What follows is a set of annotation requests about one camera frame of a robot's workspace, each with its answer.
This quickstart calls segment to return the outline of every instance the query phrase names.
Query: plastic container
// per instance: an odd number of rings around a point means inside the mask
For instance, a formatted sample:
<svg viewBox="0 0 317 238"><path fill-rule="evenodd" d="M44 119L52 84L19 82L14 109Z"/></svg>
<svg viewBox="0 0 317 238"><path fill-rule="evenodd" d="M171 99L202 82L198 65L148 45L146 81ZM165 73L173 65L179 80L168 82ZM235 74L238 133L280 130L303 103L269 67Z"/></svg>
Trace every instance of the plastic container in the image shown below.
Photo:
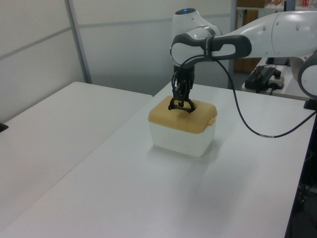
<svg viewBox="0 0 317 238"><path fill-rule="evenodd" d="M166 97L149 113L149 124L154 145L190 156L202 156L214 139L216 107L192 100L192 113L168 110L171 96Z"/></svg>

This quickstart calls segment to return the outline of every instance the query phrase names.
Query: cardboard box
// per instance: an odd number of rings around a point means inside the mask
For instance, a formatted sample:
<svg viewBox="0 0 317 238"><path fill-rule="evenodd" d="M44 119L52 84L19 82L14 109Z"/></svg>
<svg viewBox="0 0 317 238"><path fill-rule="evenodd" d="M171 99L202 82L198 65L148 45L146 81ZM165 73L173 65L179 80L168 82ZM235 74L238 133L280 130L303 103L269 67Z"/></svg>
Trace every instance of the cardboard box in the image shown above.
<svg viewBox="0 0 317 238"><path fill-rule="evenodd" d="M237 6L265 8L271 0L237 0Z"/></svg>

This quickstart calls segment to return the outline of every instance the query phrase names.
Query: black cable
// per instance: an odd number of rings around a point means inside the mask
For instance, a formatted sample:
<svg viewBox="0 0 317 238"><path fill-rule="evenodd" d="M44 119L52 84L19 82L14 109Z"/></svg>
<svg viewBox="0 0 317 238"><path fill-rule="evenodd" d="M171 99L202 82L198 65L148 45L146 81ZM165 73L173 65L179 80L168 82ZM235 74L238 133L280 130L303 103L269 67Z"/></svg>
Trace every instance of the black cable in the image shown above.
<svg viewBox="0 0 317 238"><path fill-rule="evenodd" d="M272 90L271 90L271 92L269 93L270 96L272 96L272 93L273 93L274 90L275 90L275 87L272 86Z"/></svg>
<svg viewBox="0 0 317 238"><path fill-rule="evenodd" d="M222 68L223 70L226 72L227 76L228 76L228 79L231 83L231 86L232 86L232 91L233 91L233 95L234 95L234 100L236 101L236 105L237 105L237 109L238 109L238 113L241 117L241 120L243 121L244 125L251 131L253 132L254 134L258 135L258 136L261 136L261 137L265 137L265 138L279 138L279 137L282 137L282 136L285 136L285 135L288 135L290 133L292 133L293 131L295 131L297 128L299 128L300 126L302 126L305 122L307 122L311 117L313 117L317 111L313 112L312 114L310 114L305 120L303 120L301 123L299 123L296 127L294 127L293 129L289 130L288 132L286 133L283 133L283 134L280 134L280 135L262 135L256 131L254 131L251 127L249 127L249 125L246 123L246 121L244 120L242 114L241 114L241 111L240 111L240 108L239 108L239 104L238 104L238 100L237 100L237 95L236 95L236 90L234 89L234 84L233 84L233 80L229 74L229 72L227 71L227 69L222 65L222 63L220 63L217 59L215 60Z"/></svg>
<svg viewBox="0 0 317 238"><path fill-rule="evenodd" d="M180 70L188 61L192 60L192 59L196 59L196 58L201 58L201 57L205 57L204 55L197 55L197 56L192 56L190 58L188 58L187 60L185 60L178 68L178 70ZM176 75L177 75L177 71L174 72L173 76L172 76L172 87L175 87L175 81L176 81Z"/></svg>

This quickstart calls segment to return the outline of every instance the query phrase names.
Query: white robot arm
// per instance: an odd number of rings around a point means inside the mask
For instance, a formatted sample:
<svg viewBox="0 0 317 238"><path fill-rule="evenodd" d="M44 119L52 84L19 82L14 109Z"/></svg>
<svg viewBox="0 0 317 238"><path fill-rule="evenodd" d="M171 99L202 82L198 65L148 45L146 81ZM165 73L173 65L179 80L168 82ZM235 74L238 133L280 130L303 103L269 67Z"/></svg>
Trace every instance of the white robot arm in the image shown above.
<svg viewBox="0 0 317 238"><path fill-rule="evenodd" d="M174 15L170 53L175 66L255 57L310 56L299 71L301 89L317 99L317 12L288 11L257 19L222 35L192 8Z"/></svg>

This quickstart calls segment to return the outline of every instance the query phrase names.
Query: shelf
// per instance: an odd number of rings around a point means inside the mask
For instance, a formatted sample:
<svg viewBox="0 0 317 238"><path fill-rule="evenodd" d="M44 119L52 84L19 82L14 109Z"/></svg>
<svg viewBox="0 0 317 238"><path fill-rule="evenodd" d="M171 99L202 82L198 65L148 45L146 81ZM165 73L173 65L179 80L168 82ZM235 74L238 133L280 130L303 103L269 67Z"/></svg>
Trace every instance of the shelf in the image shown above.
<svg viewBox="0 0 317 238"><path fill-rule="evenodd" d="M280 3L279 5L269 4L265 8L260 7L242 7L238 6L238 10L284 10L284 6ZM308 8L307 6L295 6L296 11L317 11L317 8Z"/></svg>
<svg viewBox="0 0 317 238"><path fill-rule="evenodd" d="M269 4L265 7L265 10L284 10L284 6L280 3L279 5L275 6ZM308 8L307 6L295 6L296 11L317 11L317 8Z"/></svg>

